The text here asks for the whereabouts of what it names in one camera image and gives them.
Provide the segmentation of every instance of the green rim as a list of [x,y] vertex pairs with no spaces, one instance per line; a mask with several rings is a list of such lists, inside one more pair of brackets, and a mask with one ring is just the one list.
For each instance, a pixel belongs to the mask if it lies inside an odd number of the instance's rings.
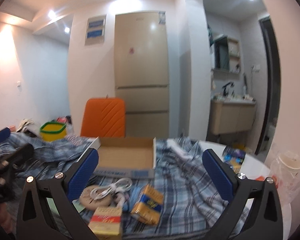
[[[45,128],[48,124],[61,124],[63,126],[58,131],[43,131],[43,128]],[[58,133],[61,133],[65,128],[66,128],[66,124],[65,123],[61,123],[61,122],[46,122],[43,126],[40,127],[40,132],[42,132],[42,133],[50,133],[50,134],[58,134]]]

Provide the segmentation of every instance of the yellow bucket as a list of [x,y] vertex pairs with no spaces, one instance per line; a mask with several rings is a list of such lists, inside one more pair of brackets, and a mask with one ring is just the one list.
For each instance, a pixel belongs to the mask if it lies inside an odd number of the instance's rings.
[[52,142],[67,135],[66,124],[61,122],[46,122],[40,127],[40,134],[44,141]]

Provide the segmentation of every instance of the yellow snack package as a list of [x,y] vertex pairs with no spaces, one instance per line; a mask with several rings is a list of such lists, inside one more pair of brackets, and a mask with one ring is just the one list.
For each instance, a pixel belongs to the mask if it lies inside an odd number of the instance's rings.
[[141,190],[131,215],[142,223],[155,226],[160,220],[162,204],[163,194],[148,184]]

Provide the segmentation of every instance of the faucet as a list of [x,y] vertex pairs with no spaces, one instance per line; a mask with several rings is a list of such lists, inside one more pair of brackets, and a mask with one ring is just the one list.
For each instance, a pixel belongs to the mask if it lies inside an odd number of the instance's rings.
[[227,84],[225,84],[222,88],[223,88],[223,96],[226,97],[228,96],[229,92],[226,91],[227,86],[231,85],[230,87],[234,87],[234,83],[232,81],[228,82]]

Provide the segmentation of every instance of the plaid bedsheet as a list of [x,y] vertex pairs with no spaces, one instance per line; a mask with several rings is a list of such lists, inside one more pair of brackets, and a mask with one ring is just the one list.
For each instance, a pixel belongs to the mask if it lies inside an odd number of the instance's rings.
[[[58,171],[66,171],[90,144],[87,138],[80,138],[80,143],[62,139],[43,142],[22,133],[12,133],[0,145],[0,156],[15,151],[26,143],[35,149],[34,159],[26,163],[26,169],[17,174],[15,181],[16,199],[8,203],[8,211],[14,222],[18,212],[25,178],[35,176],[37,179],[51,178]],[[191,155],[192,160],[185,163],[167,148],[166,140],[157,140],[157,168],[154,180],[134,180],[133,186],[151,183],[164,194],[161,219],[156,227],[136,221],[128,213],[122,216],[123,239],[202,239],[214,225],[227,205],[218,194],[215,186],[202,165],[202,150],[198,142],[189,138],[178,139],[179,145]],[[88,185],[108,185],[117,179],[93,175]],[[239,233],[248,214],[245,209],[233,234]],[[80,215],[88,222],[91,211],[83,210]],[[55,220],[64,234],[68,234],[57,215]]]

